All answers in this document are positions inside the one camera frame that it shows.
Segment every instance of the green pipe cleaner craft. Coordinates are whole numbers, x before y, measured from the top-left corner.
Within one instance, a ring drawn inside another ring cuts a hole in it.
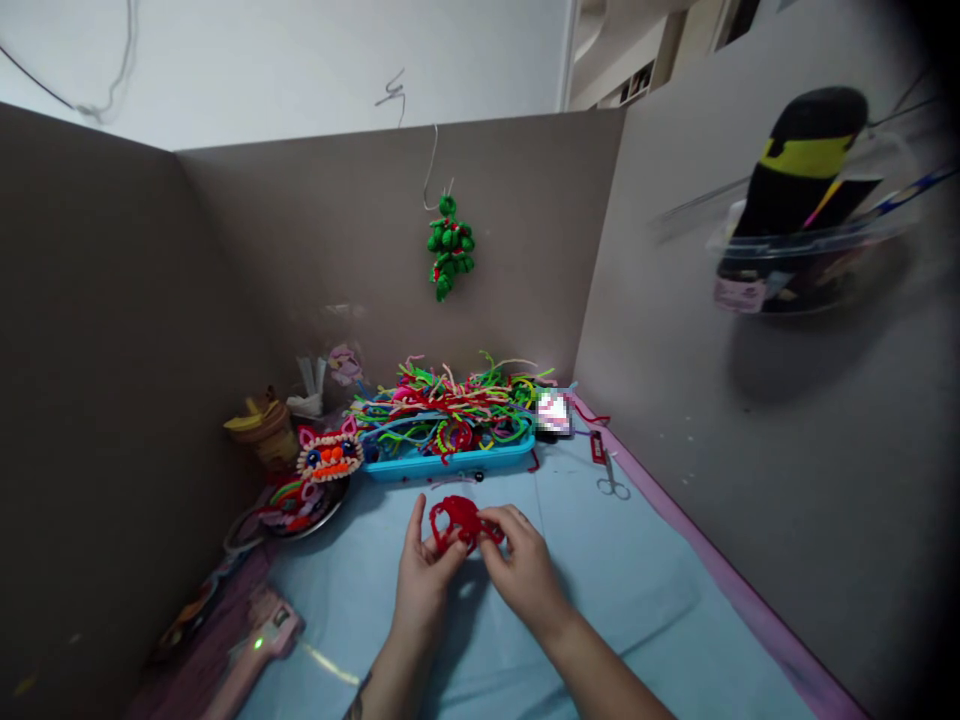
[[[427,240],[427,250],[437,253],[433,263],[430,282],[437,285],[437,302],[443,302],[453,290],[453,276],[473,270],[473,230],[466,223],[457,221],[457,201],[451,195],[440,198],[440,214],[443,218],[430,223],[433,235]]]

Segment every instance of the table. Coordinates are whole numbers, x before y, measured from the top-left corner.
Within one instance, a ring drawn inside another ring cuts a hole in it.
[[[429,508],[446,495],[481,508],[516,505],[546,539],[574,604],[677,717],[812,717],[690,545],[616,462],[616,479],[631,488],[626,501],[598,490],[606,471],[592,461],[587,436],[538,444],[537,453],[536,472],[522,466],[478,484],[386,485],[355,476],[328,527],[274,560],[270,581],[306,621],[303,642],[267,667],[240,718],[343,716],[356,687],[341,675],[366,675],[389,631],[419,492],[427,496],[424,536]],[[576,717],[559,676],[490,584],[479,551],[454,580],[422,714]]]

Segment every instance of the gray cardboard wall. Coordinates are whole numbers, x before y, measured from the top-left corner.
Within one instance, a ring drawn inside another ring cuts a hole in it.
[[[294,353],[342,341],[389,385],[425,354],[457,373],[479,349],[569,381],[623,116],[588,113],[444,125],[428,199],[455,177],[476,269],[443,304],[422,189],[431,127],[179,153],[220,238]]]
[[[918,201],[886,293],[793,321],[715,308],[713,226],[648,221],[748,175],[801,92],[848,84],[888,113],[923,65],[899,30],[875,3],[805,0],[629,110],[576,367],[592,409],[877,717],[923,666],[955,522],[956,182]],[[924,168],[949,159],[936,118],[908,124]]]
[[[256,495],[220,424],[275,366],[172,154],[0,105],[0,157],[0,716],[117,717]]]

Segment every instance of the red pipe cleaner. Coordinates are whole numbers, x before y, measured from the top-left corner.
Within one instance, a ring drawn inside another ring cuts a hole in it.
[[[437,530],[437,516],[445,512],[450,518],[450,525],[446,534]],[[467,545],[467,555],[477,549],[481,533],[490,536],[497,545],[503,542],[503,530],[487,520],[477,517],[477,506],[472,500],[460,495],[450,495],[430,508],[430,527],[433,528],[433,539],[437,543],[437,550],[442,555],[447,551],[447,540],[456,534],[457,540]]]
[[[583,418],[584,422],[594,422],[594,423],[597,423],[598,425],[603,425],[605,423],[610,422],[609,415],[597,415],[595,418],[588,418],[586,415],[583,414],[583,410],[580,409],[579,405],[577,405],[575,402],[571,404],[577,409],[577,413],[580,415],[580,417]]]

